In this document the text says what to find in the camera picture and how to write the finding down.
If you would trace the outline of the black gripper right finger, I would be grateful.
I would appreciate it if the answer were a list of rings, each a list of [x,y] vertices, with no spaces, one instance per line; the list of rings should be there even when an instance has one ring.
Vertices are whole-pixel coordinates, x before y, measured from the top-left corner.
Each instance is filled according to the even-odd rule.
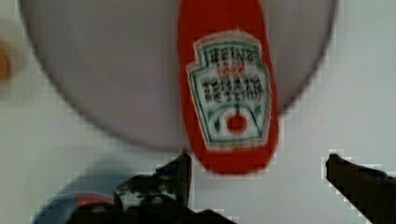
[[[395,224],[395,177],[344,160],[332,153],[325,162],[326,179],[372,224]]]

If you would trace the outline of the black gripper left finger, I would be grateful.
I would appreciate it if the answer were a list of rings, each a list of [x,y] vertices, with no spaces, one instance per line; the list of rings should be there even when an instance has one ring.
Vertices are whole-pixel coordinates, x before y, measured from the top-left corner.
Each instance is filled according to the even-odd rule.
[[[118,185],[111,203],[78,207],[65,224],[236,224],[221,214],[188,206],[191,157],[186,151],[152,175],[136,175]]]

